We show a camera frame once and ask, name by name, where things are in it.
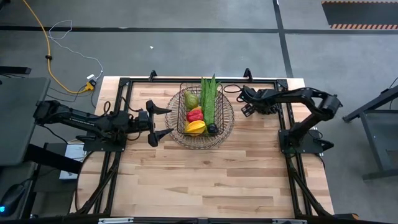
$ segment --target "computer mouse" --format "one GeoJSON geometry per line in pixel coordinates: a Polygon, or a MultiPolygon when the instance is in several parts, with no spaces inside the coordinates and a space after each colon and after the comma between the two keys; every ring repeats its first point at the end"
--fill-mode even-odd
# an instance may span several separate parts
{"type": "Polygon", "coordinates": [[[0,200],[0,216],[8,217],[12,215],[19,205],[19,201],[25,193],[25,186],[22,184],[14,184],[0,200]]]}

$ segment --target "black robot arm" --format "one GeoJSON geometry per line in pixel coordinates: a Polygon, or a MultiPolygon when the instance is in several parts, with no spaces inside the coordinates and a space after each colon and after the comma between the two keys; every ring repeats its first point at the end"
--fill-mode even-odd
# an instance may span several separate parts
{"type": "Polygon", "coordinates": [[[314,88],[299,88],[278,92],[273,89],[256,91],[253,88],[243,86],[237,100],[247,103],[242,108],[245,116],[250,116],[255,111],[262,114],[276,113],[278,103],[304,104],[310,110],[311,114],[302,122],[295,123],[286,135],[286,142],[289,146],[293,147],[299,147],[304,136],[312,127],[320,121],[332,119],[338,108],[342,106],[336,95],[331,95],[314,88]],[[320,98],[322,101],[317,106],[313,98],[320,98]]]}
{"type": "Polygon", "coordinates": [[[146,103],[147,111],[139,110],[138,116],[118,111],[109,112],[110,102],[104,106],[104,114],[97,116],[84,111],[75,110],[58,101],[40,101],[34,113],[37,125],[62,123],[68,126],[88,131],[90,136],[77,136],[83,142],[102,142],[105,144],[121,144],[126,141],[127,134],[149,131],[148,143],[157,146],[159,139],[173,129],[154,131],[154,114],[164,114],[171,110],[158,108],[151,100],[146,103]]]}

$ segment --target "wooden table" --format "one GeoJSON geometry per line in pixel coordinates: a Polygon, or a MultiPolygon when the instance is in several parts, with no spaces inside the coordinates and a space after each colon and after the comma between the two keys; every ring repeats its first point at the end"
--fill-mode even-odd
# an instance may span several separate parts
{"type": "MultiPolygon", "coordinates": [[[[104,77],[96,114],[103,113],[109,100],[114,105],[120,77],[104,77]]],[[[289,89],[304,86],[301,78],[288,79],[289,89]]],[[[248,85],[273,88],[271,85],[248,85]]],[[[179,83],[136,83],[132,108],[145,108],[147,100],[157,106],[167,103],[179,91],[179,83]]],[[[213,217],[292,218],[292,199],[285,157],[279,149],[276,114],[253,114],[246,118],[236,102],[237,93],[226,93],[234,108],[235,124],[227,140],[211,150],[191,150],[170,136],[158,147],[150,147],[147,134],[127,142],[119,166],[112,216],[130,217],[213,217]]],[[[296,121],[309,115],[301,104],[292,104],[296,121]]],[[[164,115],[155,117],[156,129],[164,129],[164,115]]],[[[83,167],[78,182],[82,206],[98,185],[103,152],[95,152],[83,167]]],[[[324,208],[333,213],[322,162],[304,154],[307,185],[324,208]]],[[[303,197],[298,190],[300,207],[303,197]]]]}

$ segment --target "concrete floor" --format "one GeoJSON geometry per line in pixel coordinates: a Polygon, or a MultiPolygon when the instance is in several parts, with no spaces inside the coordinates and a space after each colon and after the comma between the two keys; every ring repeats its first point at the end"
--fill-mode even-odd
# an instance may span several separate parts
{"type": "MultiPolygon", "coordinates": [[[[271,0],[40,0],[29,1],[45,26],[72,19],[85,27],[181,27],[276,29],[271,0]]],[[[279,0],[285,29],[328,29],[319,0],[279,0]]],[[[36,26],[20,1],[0,12],[0,25],[36,26]]],[[[360,120],[340,118],[388,88],[398,76],[398,35],[286,35],[293,76],[307,86],[336,93],[344,104],[332,121],[318,126],[335,143],[325,153],[326,176],[335,213],[357,213],[361,219],[398,222],[398,178],[362,181],[376,163],[360,120]]],[[[105,75],[212,75],[240,77],[246,67],[255,77],[286,77],[278,34],[71,32],[60,41],[97,57],[105,75]]],[[[0,65],[32,68],[31,77],[48,77],[43,33],[0,31],[0,65]]],[[[95,61],[52,43],[54,74],[73,90],[85,77],[98,74],[95,61]]],[[[53,88],[60,87],[52,82],[53,88]]],[[[52,90],[63,99],[73,97],[52,90]]],[[[65,103],[93,112],[90,97],[65,103]]],[[[84,132],[54,124],[65,139],[84,132]]],[[[34,144],[60,142],[36,128],[34,144]]]]}

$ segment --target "yellow cable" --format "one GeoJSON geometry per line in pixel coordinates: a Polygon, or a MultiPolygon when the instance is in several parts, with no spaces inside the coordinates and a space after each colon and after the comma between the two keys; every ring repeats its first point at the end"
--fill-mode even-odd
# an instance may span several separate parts
{"type": "MultiPolygon", "coordinates": [[[[36,18],[36,21],[39,23],[40,27],[42,28],[45,40],[47,41],[47,55],[51,56],[50,41],[49,41],[49,38],[47,37],[47,33],[45,32],[45,29],[44,29],[42,23],[40,22],[40,19],[36,16],[35,12],[32,10],[32,8],[29,6],[29,4],[25,0],[23,0],[23,2],[25,3],[25,5],[29,9],[29,11],[32,13],[32,15],[36,18]]],[[[55,78],[55,76],[52,74],[50,64],[51,64],[50,59],[47,59],[47,68],[49,70],[49,74],[64,90],[66,90],[69,93],[73,93],[73,94],[80,94],[80,93],[84,93],[84,92],[88,91],[88,89],[86,89],[86,88],[84,90],[82,90],[82,91],[71,91],[71,90],[69,90],[67,87],[62,85],[62,83],[60,83],[57,80],[57,78],[55,78]]]]}

